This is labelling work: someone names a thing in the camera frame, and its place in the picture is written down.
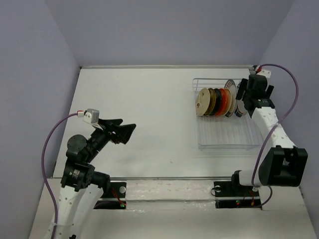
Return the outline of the green rimmed plate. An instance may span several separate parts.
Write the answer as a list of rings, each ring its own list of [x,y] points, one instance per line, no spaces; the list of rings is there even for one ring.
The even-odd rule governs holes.
[[[235,115],[241,118],[247,113],[247,110],[245,109],[244,102],[242,100],[236,100],[236,104]]]
[[[224,85],[224,90],[226,91],[226,95],[229,99],[235,101],[237,96],[237,87],[235,82],[232,79],[226,81]]]

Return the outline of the cream plate with black patch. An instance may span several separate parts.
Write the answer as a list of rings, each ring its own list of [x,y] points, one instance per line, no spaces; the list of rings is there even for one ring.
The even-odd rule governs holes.
[[[234,113],[234,107],[235,107],[236,100],[233,97],[233,94],[230,90],[226,89],[225,91],[226,91],[226,96],[227,96],[227,103],[226,103],[226,108],[225,108],[222,116],[231,117],[232,114]]]

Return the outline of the orange plate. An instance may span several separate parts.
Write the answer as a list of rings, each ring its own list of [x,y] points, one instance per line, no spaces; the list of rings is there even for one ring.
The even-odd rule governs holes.
[[[221,91],[222,100],[221,100],[219,110],[216,114],[216,116],[218,116],[218,117],[222,116],[222,114],[226,108],[226,103],[227,103],[226,91],[224,90],[224,88],[220,88],[219,90]]]

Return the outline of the yellow brown patterned plate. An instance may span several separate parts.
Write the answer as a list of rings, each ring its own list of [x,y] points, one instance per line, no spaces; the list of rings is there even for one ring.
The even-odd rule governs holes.
[[[213,88],[209,88],[209,95],[210,95],[210,101],[208,109],[205,113],[205,116],[212,116],[215,114],[215,107],[216,107],[216,92]]]

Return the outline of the cream plate with red dot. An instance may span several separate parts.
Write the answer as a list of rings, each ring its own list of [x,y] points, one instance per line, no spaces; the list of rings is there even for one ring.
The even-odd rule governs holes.
[[[209,105],[210,105],[210,91],[208,88],[203,88],[198,93],[196,101],[195,101],[196,114],[198,116],[203,116],[207,112]]]

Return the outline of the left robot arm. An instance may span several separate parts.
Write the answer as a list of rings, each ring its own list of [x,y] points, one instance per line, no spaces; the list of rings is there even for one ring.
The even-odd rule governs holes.
[[[126,144],[136,124],[122,124],[122,119],[84,117],[83,120],[95,130],[89,138],[80,134],[69,138],[57,199],[48,181],[44,182],[54,206],[54,214],[44,236],[46,239],[80,238],[89,214],[98,205],[98,200],[109,192],[116,198],[120,209],[126,207],[126,202],[111,186],[110,175],[96,171],[91,162],[108,142]]]

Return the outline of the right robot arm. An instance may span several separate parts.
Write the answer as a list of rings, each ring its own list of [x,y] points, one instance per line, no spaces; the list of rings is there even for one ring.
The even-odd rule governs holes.
[[[232,175],[229,189],[234,195],[243,194],[248,186],[298,187],[301,183],[308,153],[298,148],[282,127],[270,99],[273,88],[265,76],[258,74],[240,82],[236,98],[258,127],[263,144],[253,168]]]

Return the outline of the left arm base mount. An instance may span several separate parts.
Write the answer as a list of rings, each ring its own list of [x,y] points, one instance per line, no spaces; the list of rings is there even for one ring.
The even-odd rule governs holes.
[[[125,210],[127,183],[124,181],[111,181],[110,189],[103,193],[94,206],[95,210]]]

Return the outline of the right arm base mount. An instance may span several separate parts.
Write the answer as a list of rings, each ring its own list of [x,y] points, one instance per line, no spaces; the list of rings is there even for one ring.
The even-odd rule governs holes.
[[[210,191],[217,209],[262,208],[259,192],[239,184],[239,171],[228,181],[214,181]]]

